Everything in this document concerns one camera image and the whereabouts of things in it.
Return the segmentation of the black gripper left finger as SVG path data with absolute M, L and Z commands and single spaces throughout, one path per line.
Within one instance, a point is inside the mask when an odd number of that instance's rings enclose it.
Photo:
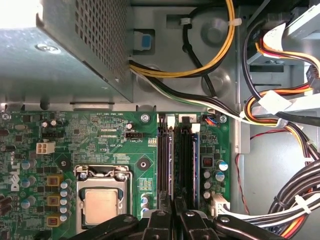
M 71 240 L 171 240 L 173 216 L 168 192 L 157 195 L 158 208 L 145 212 L 142 219 L 121 214 L 72 236 Z

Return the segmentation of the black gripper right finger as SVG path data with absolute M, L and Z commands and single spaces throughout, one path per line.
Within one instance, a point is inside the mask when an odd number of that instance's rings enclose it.
M 231 215 L 208 220 L 203 212 L 188 209 L 183 196 L 174 197 L 177 225 L 184 240 L 284 240 L 285 238 Z

